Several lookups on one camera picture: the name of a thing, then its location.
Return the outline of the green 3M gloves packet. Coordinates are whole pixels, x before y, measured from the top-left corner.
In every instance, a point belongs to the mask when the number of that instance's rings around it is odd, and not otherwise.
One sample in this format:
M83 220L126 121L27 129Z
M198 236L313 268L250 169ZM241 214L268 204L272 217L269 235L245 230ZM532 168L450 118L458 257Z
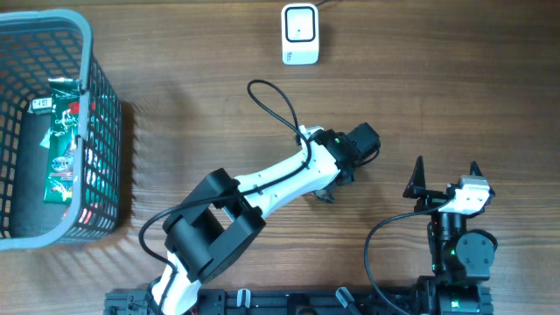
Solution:
M79 80L58 78L50 79L49 85L52 90L52 113L44 202L69 204L73 196L81 83Z

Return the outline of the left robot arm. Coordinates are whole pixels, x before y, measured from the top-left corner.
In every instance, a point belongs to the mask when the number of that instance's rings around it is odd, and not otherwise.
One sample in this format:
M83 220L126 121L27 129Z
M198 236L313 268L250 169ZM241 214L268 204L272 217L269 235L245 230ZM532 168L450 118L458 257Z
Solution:
M294 156L248 175L213 171L158 216L167 255L163 275L146 294L154 313L189 312L200 287L239 259L271 214L307 193L332 201L332 189L353 182L355 170L381 148L366 122L348 133L301 126L298 134L302 149Z

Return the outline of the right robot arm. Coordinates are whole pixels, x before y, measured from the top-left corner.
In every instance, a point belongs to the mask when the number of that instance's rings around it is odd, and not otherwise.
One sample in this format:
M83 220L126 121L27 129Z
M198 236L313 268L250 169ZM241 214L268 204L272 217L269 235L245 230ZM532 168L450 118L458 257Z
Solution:
M466 222L480 214L495 196L476 162L468 174L444 191L426 186L424 159L418 157L403 197L416 200L415 214L430 216L427 237L432 276L420 276L413 286L410 310L414 314L492 314L490 278L497 239Z

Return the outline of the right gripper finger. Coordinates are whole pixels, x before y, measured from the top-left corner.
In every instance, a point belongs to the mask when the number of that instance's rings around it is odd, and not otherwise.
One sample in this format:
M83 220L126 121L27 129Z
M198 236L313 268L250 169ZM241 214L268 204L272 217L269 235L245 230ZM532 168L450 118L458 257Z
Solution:
M409 183L406 185L402 196L404 198L422 198L425 192L424 157L418 156Z
M472 161L470 164L470 175L471 176L478 176L478 177L483 177L483 174L477 164L476 161ZM495 191L494 189L489 186L489 196L490 197L494 197L495 196Z

